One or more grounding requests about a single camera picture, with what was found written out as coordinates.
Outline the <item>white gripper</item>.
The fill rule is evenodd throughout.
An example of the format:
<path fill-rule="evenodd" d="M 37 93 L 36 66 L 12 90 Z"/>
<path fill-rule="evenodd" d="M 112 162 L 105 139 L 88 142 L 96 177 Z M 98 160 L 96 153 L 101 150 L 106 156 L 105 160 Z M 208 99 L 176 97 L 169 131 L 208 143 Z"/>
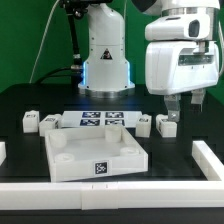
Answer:
<path fill-rule="evenodd" d="M 205 87 L 214 86 L 219 77 L 219 50 L 209 43 L 206 53 L 192 41 L 151 42 L 146 50 L 145 79 L 150 94 L 166 95 L 168 120 L 180 119 L 181 95 L 192 91 L 191 108 L 201 110 Z"/>

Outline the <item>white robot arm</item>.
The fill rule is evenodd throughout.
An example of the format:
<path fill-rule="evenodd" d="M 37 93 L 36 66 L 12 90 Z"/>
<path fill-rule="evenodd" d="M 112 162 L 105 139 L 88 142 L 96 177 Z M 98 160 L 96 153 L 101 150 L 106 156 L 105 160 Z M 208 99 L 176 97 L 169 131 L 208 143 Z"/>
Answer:
<path fill-rule="evenodd" d="M 88 17 L 89 56 L 83 61 L 72 38 L 74 66 L 83 75 L 79 90 L 95 97 L 115 97 L 135 88 L 125 59 L 125 22 L 108 7 L 113 0 L 59 0 L 69 22 Z M 142 13 L 157 19 L 145 28 L 148 92 L 162 95 L 168 119 L 178 121 L 180 94 L 192 93 L 200 110 L 205 89 L 219 78 L 218 34 L 220 0 L 131 0 Z"/>

